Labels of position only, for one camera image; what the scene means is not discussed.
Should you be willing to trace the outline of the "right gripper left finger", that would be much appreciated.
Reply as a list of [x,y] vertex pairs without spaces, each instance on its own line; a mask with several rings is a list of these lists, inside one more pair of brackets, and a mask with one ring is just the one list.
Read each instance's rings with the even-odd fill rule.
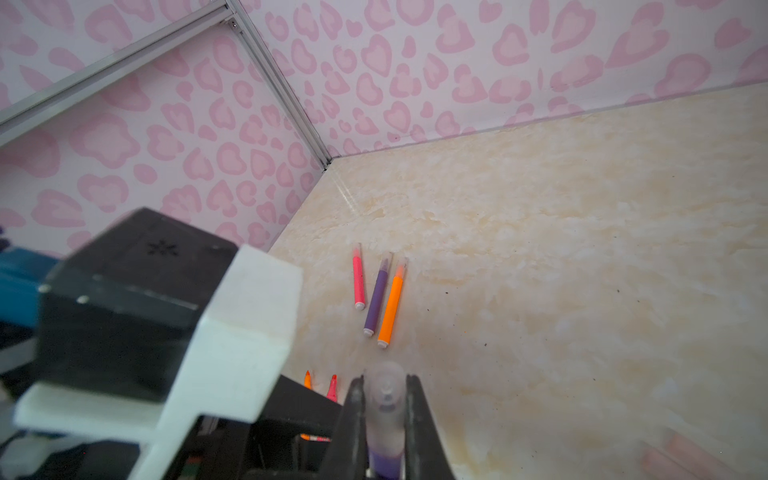
[[366,479],[366,399],[364,377],[352,380],[324,456],[318,479]]

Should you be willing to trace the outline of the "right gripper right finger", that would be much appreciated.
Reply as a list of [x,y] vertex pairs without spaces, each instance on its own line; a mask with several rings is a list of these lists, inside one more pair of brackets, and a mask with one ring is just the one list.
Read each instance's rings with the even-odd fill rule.
[[416,375],[406,376],[404,468],[408,480],[455,479]]

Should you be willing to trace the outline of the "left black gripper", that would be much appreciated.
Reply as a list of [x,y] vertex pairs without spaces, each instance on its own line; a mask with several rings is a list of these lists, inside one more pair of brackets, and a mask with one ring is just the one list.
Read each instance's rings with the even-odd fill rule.
[[35,383],[17,403],[17,426],[82,440],[109,440],[139,447],[132,479],[161,479],[172,467],[201,416],[230,421],[214,456],[214,472],[230,467],[239,479],[263,458],[267,468],[295,464],[302,434],[328,437],[341,408],[280,374],[294,332],[263,327],[203,324],[195,332],[179,377],[162,403],[129,400],[81,389]]

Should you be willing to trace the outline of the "purple highlighter pen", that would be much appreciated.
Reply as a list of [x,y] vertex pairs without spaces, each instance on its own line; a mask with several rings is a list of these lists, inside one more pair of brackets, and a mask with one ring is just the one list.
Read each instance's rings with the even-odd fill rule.
[[387,288],[390,269],[392,268],[393,256],[394,254],[392,252],[387,253],[382,258],[382,261],[379,265],[373,293],[368,305],[368,313],[363,328],[363,333],[366,337],[372,337],[376,332],[381,307],[383,304],[384,293]]
[[401,478],[404,453],[384,455],[369,451],[369,468],[375,479],[398,480]]

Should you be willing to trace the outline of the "pink highlighter pen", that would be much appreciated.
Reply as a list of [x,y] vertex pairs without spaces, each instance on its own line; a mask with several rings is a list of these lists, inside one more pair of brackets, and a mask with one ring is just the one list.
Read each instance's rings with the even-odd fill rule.
[[[337,403],[338,402],[338,396],[337,396],[337,376],[333,375],[331,377],[329,387],[327,390],[326,398]],[[308,440],[312,441],[320,441],[320,442],[329,442],[330,439],[327,437],[319,437],[319,436],[308,436]]]
[[362,311],[366,307],[365,278],[362,261],[362,246],[357,243],[353,248],[352,256],[353,266],[353,288],[354,288],[354,307]]

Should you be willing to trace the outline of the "clear cap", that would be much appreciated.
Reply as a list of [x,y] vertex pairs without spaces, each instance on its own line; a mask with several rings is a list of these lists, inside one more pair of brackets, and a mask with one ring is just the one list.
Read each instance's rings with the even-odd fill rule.
[[405,443],[406,373],[392,361],[364,374],[366,441],[369,450],[388,458],[400,456]]

